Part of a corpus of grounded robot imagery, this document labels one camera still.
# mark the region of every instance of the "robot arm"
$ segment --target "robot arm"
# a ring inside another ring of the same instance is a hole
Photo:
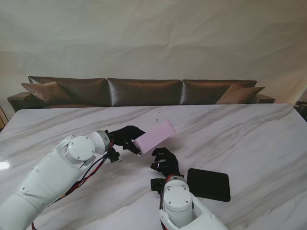
[[[95,162],[95,153],[103,155],[110,150],[111,154],[116,155],[106,158],[111,162],[118,160],[119,154],[110,149],[115,141],[125,149],[138,153],[131,139],[143,133],[137,127],[127,126],[111,133],[97,131],[89,136],[71,135],[65,138],[1,204],[0,230],[25,230],[45,208],[69,193]]]
[[[160,193],[160,220],[168,230],[228,230],[227,227],[190,191],[179,172],[178,161],[166,148],[153,151],[151,168],[162,172],[166,180],[152,179],[153,191]]]

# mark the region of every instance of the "brown leather sofa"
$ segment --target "brown leather sofa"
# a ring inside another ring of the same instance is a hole
[[[255,80],[131,80],[115,78],[72,79],[29,76],[30,83],[57,82],[74,104],[46,104],[29,92],[8,97],[15,111],[33,108],[111,107],[215,104],[231,84],[254,87]],[[257,94],[248,103],[273,103]]]

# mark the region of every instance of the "fabric backdrop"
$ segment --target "fabric backdrop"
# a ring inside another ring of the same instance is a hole
[[[28,75],[249,79],[295,103],[307,0],[0,0],[0,104]]]

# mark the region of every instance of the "pink sponge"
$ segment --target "pink sponge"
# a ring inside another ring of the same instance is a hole
[[[171,123],[169,120],[166,120],[159,127],[146,132],[139,138],[135,139],[133,143],[141,150],[142,154],[144,154],[156,147],[162,141],[168,139],[174,133],[175,130]]]

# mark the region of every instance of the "white marble surface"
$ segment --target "white marble surface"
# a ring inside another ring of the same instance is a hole
[[[126,125],[150,130],[169,119],[177,133],[164,142],[180,170],[227,173],[229,203],[201,199],[230,230],[307,229],[307,123],[287,104],[22,110],[0,134],[0,200],[56,144]],[[153,157],[120,150],[80,189],[46,209],[38,230],[159,230]]]

